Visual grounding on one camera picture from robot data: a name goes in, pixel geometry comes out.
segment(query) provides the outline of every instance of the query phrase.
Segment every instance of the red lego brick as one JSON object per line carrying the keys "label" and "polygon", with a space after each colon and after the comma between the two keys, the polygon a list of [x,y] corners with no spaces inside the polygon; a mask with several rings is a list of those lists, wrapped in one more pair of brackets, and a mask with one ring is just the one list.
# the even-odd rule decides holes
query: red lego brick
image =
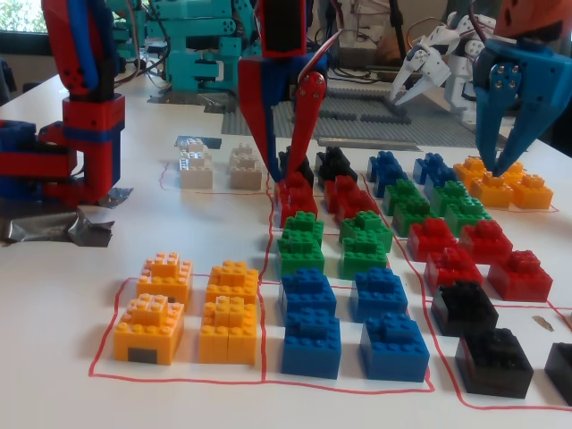
{"label": "red lego brick", "polygon": [[344,219],[353,219],[359,212],[373,211],[381,213],[379,207],[364,190],[354,189],[349,194],[339,198],[336,222],[342,223]]}
{"label": "red lego brick", "polygon": [[442,253],[446,248],[457,246],[455,236],[442,219],[425,219],[423,224],[411,225],[408,250],[414,261],[427,262],[430,253]]}
{"label": "red lego brick", "polygon": [[313,213],[317,218],[318,207],[312,188],[300,172],[295,172],[287,180],[281,181],[274,189],[274,195],[281,211],[281,228],[284,227],[286,219],[295,216],[297,212]]}
{"label": "red lego brick", "polygon": [[77,130],[109,131],[125,121],[125,97],[103,103],[63,101],[63,125]]}
{"label": "red lego brick", "polygon": [[0,176],[67,179],[76,167],[77,161],[74,151],[61,155],[0,153]]}
{"label": "red lego brick", "polygon": [[502,262],[512,252],[512,243],[495,221],[479,221],[476,226],[463,227],[458,244],[473,258],[475,264]]}
{"label": "red lego brick", "polygon": [[487,280],[505,301],[546,302],[552,286],[552,278],[530,250],[512,252],[505,261],[492,264]]}
{"label": "red lego brick", "polygon": [[463,248],[446,248],[442,253],[430,253],[425,267],[425,284],[434,295],[438,286],[449,288],[457,281],[474,281],[483,285],[471,256]]}
{"label": "red lego brick", "polygon": [[328,213],[338,213],[340,198],[359,190],[358,185],[350,176],[337,176],[336,181],[326,181],[324,185],[325,205]]}

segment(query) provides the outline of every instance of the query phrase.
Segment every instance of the white table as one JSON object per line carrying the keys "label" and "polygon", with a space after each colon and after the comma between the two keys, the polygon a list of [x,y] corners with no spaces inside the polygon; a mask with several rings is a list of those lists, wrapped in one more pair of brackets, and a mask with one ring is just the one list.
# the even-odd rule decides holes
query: white table
{"label": "white table", "polygon": [[[526,400],[468,395],[461,381],[454,385],[444,362],[459,380],[453,358],[457,340],[432,336],[424,314],[424,307],[428,311],[430,304],[424,300],[420,282],[395,242],[389,260],[403,281],[409,313],[419,323],[431,352],[430,383],[364,380],[358,356],[361,325],[351,323],[348,316],[350,283],[336,278],[340,246],[335,233],[339,229],[322,206],[319,218],[326,223],[325,271],[336,286],[337,316],[341,319],[340,379],[331,382],[288,377],[279,370],[283,327],[276,303],[278,286],[273,283],[278,280],[273,253],[280,232],[275,220],[269,224],[271,202],[265,188],[254,195],[238,195],[226,184],[225,166],[231,149],[251,138],[221,136],[223,117],[203,114],[202,107],[146,103],[156,88],[145,77],[121,87],[119,92],[127,99],[127,127],[122,133],[122,179],[118,186],[135,189],[114,210],[85,209],[94,222],[116,221],[109,247],[25,243],[0,248],[0,297],[4,303],[0,313],[1,427],[570,427],[572,408],[566,408],[542,370],[553,342],[572,341],[564,319],[572,324],[569,158],[540,142],[522,158],[526,169],[542,175],[554,190],[553,205],[559,212],[515,214],[490,210],[515,249],[530,248],[541,259],[543,268],[554,279],[550,302],[564,316],[548,304],[497,307],[499,327],[508,327],[516,334],[536,370]],[[53,78],[1,107],[0,118],[35,122],[41,127],[61,119],[63,97],[61,82]],[[179,135],[223,138],[221,149],[213,151],[214,194],[177,190],[174,163],[178,154],[173,143]],[[278,145],[284,148],[288,143],[287,139],[279,139]],[[476,155],[469,149],[422,149],[441,153],[449,165]],[[311,163],[317,151],[317,144],[312,142],[308,152]],[[363,149],[344,152],[359,173],[365,173],[367,159],[375,153]],[[413,152],[395,155],[409,173],[415,159],[423,156]],[[365,187],[361,178],[359,184]],[[265,310],[264,383],[260,354],[254,368],[196,363],[197,327],[206,287],[203,276],[194,278],[187,331],[173,366],[114,362],[110,334],[92,367],[114,316],[116,296],[122,314],[125,303],[134,295],[132,282],[125,283],[122,293],[118,291],[126,279],[139,275],[147,257],[157,251],[176,251],[194,262],[198,274],[208,274],[213,265],[227,259],[246,260],[261,270],[269,231],[273,238],[270,264],[261,285]],[[423,272],[423,264],[413,266]],[[494,293],[490,295],[495,305],[507,306]],[[533,315],[544,317],[554,332],[533,321]],[[555,409],[527,409],[530,407]]]}

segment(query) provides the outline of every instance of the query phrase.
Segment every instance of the wire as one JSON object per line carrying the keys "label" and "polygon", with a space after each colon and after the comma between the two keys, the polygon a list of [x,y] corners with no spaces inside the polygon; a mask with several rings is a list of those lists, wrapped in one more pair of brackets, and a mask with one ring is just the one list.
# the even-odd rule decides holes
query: wire
{"label": "wire", "polygon": [[476,34],[481,39],[483,43],[486,42],[486,36],[484,34],[483,28],[481,27],[480,23],[476,21],[475,11],[473,10],[473,4],[475,4],[476,0],[473,0],[471,4],[468,6],[468,18],[471,20],[473,24],[473,28],[476,31]]}
{"label": "wire", "polygon": [[298,84],[302,81],[302,79],[306,77],[309,71],[315,67],[315,65],[320,61],[322,56],[328,51],[328,49],[330,49],[330,47],[332,47],[336,39],[340,36],[340,34],[344,30],[345,23],[343,20],[343,13],[341,12],[340,5],[338,4],[337,0],[330,0],[330,3],[335,9],[336,15],[338,16],[338,20],[340,21],[340,25],[338,27],[339,29],[333,34],[333,36],[328,38],[317,51],[315,51],[315,54],[312,57],[312,59],[308,62],[308,64],[306,64],[306,67],[304,67],[300,72],[300,74],[298,75]]}
{"label": "wire", "polygon": [[410,26],[409,29],[408,29],[407,35],[405,36],[405,39],[406,39],[407,42],[408,42],[409,49],[411,49],[411,48],[413,47],[413,46],[411,45],[411,40],[409,40],[409,34],[411,34],[411,30],[412,30],[414,27],[416,27],[417,25],[423,24],[424,22],[428,22],[428,21],[437,21],[437,22],[439,22],[441,25],[446,25],[445,23],[443,23],[441,20],[438,20],[438,19],[435,18],[434,16],[430,16],[430,17],[428,17],[428,18],[423,18],[421,21],[417,21],[417,22],[411,24],[411,26]]}
{"label": "wire", "polygon": [[171,39],[169,38],[169,36],[167,35],[167,30],[165,29],[164,25],[163,25],[163,20],[161,20],[159,18],[159,15],[157,14],[157,10],[155,8],[154,5],[154,1],[155,0],[150,0],[149,1],[149,7],[152,9],[153,11],[153,15],[152,18],[157,21],[157,24],[159,25],[159,28],[161,29],[161,32],[163,32],[163,36],[164,36],[164,40],[165,42],[167,42],[167,50],[164,53],[163,57],[161,57],[158,61],[152,63],[151,65],[149,65],[148,67],[146,67],[145,69],[139,71],[139,72],[134,72],[132,73],[130,76],[117,80],[115,82],[115,87],[119,87],[124,83],[129,82],[130,80],[134,79],[137,76],[140,76],[141,74],[145,74],[147,72],[149,72],[150,70],[155,69],[155,67],[158,67],[159,65],[163,64],[165,61],[167,61],[167,58],[169,57],[169,54],[171,53]]}

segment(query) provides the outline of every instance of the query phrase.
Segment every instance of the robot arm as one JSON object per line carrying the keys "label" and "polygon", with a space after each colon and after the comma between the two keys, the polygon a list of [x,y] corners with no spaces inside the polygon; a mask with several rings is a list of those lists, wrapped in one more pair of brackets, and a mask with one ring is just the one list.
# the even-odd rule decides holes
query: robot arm
{"label": "robot arm", "polygon": [[423,77],[396,105],[401,105],[431,88],[440,87],[450,76],[450,69],[442,60],[439,52],[433,47],[419,44],[409,51],[399,74],[393,81],[391,85],[391,100],[395,99],[401,86],[405,84],[406,80],[414,72],[421,72]]}

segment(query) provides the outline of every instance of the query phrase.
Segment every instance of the blue lego brick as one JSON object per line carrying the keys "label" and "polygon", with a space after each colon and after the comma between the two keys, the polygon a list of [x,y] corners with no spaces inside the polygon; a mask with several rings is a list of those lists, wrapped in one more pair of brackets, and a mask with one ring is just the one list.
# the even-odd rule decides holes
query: blue lego brick
{"label": "blue lego brick", "polygon": [[385,165],[383,169],[377,170],[377,178],[374,185],[374,195],[376,198],[383,198],[386,186],[395,186],[397,180],[408,181],[407,174],[399,164]]}
{"label": "blue lego brick", "polygon": [[341,360],[340,319],[304,308],[286,317],[282,373],[337,379]]}
{"label": "blue lego brick", "polygon": [[406,315],[366,319],[359,348],[370,380],[421,383],[425,379],[429,350],[419,327]]}
{"label": "blue lego brick", "polygon": [[0,152],[19,152],[24,143],[35,141],[36,124],[0,121]]}
{"label": "blue lego brick", "polygon": [[442,188],[448,181],[458,181],[457,174],[452,168],[443,166],[435,171],[427,172],[423,192],[431,200],[433,197],[433,188]]}
{"label": "blue lego brick", "polygon": [[294,275],[284,275],[279,295],[282,317],[299,313],[302,308],[325,310],[328,315],[336,313],[336,297],[328,278],[315,268],[297,270]]}
{"label": "blue lego brick", "polygon": [[405,314],[408,298],[401,279],[391,269],[371,268],[356,274],[349,307],[353,321],[362,324],[368,317],[385,313]]}
{"label": "blue lego brick", "polygon": [[413,181],[425,185],[428,172],[436,172],[441,167],[447,167],[439,154],[431,152],[425,155],[425,159],[418,158],[413,167]]}
{"label": "blue lego brick", "polygon": [[380,151],[377,156],[369,158],[366,173],[367,181],[375,183],[377,181],[378,172],[382,171],[385,166],[399,164],[392,152]]}

